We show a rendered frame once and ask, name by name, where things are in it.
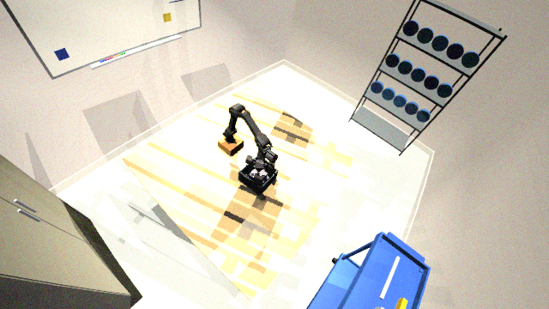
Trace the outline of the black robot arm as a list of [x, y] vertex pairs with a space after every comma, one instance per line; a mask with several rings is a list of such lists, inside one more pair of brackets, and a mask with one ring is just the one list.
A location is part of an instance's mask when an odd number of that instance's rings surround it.
[[[233, 137], [233, 135], [237, 133], [237, 128], [235, 127], [235, 125], [237, 119], [242, 118], [254, 136], [254, 141], [258, 147], [258, 155], [264, 156], [271, 163], [275, 163], [278, 159], [278, 155], [271, 150], [271, 148], [273, 147], [271, 141], [266, 136], [266, 134], [260, 131], [260, 129], [256, 125], [256, 122], [250, 115], [250, 112], [245, 109], [245, 106], [237, 103], [236, 105], [229, 107], [229, 113], [231, 114], [229, 125], [225, 128], [225, 131], [222, 132], [225, 140], [228, 143], [234, 142], [236, 140]], [[263, 158], [255, 158], [255, 163], [256, 170], [263, 170], [264, 168], [266, 168], [267, 163], [264, 162]]]

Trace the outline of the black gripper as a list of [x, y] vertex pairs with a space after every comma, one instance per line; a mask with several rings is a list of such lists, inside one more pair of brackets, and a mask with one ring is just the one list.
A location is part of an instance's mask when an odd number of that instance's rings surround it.
[[[255, 166], [256, 165], [255, 158], [254, 159], [252, 159], [252, 158], [253, 158], [253, 156], [247, 155], [246, 159], [245, 159], [245, 164], [251, 164], [251, 162], [253, 161], [253, 166]], [[275, 163], [271, 163], [271, 162], [266, 161], [266, 158], [264, 156], [260, 156], [260, 155], [257, 154], [257, 158], [258, 159], [263, 158], [264, 162], [267, 163], [266, 166], [268, 165], [268, 168], [275, 169]]]

